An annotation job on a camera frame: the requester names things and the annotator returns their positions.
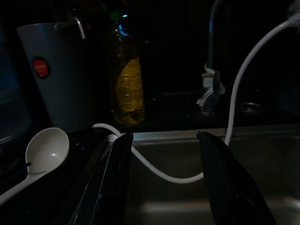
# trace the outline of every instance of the red label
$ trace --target red label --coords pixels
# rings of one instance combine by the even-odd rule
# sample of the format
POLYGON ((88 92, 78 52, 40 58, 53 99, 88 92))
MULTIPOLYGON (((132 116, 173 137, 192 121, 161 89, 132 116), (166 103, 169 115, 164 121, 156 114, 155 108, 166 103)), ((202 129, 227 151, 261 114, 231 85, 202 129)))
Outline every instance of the red label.
POLYGON ((49 69, 45 60, 34 60, 33 68, 40 77, 45 77, 48 75, 49 69))

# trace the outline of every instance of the white ladle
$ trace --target white ladle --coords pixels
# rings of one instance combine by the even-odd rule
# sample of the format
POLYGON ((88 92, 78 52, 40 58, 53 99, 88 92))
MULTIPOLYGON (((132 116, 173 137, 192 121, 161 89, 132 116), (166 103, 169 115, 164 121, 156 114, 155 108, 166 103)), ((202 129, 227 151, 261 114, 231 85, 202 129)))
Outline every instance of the white ladle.
POLYGON ((68 152, 69 139, 63 130, 51 127, 37 133, 26 148, 26 162, 31 163, 27 167, 27 177, 0 195, 0 205, 47 173, 55 170, 65 160, 68 152))

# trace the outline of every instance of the yellow oil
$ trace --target yellow oil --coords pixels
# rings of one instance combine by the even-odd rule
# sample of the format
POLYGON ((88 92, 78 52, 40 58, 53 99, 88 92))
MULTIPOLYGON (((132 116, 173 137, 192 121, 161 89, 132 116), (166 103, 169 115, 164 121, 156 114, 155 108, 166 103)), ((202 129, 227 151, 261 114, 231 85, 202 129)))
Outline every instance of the yellow oil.
POLYGON ((113 114, 118 123, 138 124, 144 120, 143 86, 139 58, 131 59, 115 83, 113 114))

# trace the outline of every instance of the plastic bottle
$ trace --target plastic bottle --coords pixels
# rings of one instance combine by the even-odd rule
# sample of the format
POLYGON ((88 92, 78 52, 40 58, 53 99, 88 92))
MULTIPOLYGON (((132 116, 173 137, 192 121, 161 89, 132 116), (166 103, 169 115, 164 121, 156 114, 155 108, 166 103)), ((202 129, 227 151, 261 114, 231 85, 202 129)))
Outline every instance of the plastic bottle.
POLYGON ((144 120, 141 66, 135 42, 127 30, 127 15, 110 13, 110 71, 113 114, 120 124, 144 120))

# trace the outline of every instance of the metal handle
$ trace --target metal handle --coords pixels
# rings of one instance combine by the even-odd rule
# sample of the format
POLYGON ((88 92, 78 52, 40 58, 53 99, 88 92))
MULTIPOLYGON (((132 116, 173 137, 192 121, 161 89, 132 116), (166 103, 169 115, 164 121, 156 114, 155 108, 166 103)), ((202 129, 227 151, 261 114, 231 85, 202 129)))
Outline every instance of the metal handle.
POLYGON ((77 17, 73 17, 70 22, 66 22, 66 23, 63 23, 63 24, 59 24, 59 23, 56 24, 54 26, 54 30, 56 32, 61 32, 61 31, 64 31, 65 29, 67 29, 69 27, 72 27, 74 24, 76 24, 78 26, 78 29, 79 29, 80 36, 81 36, 82 40, 85 39, 85 33, 84 33, 84 30, 83 30, 83 26, 81 25, 81 22, 77 17))

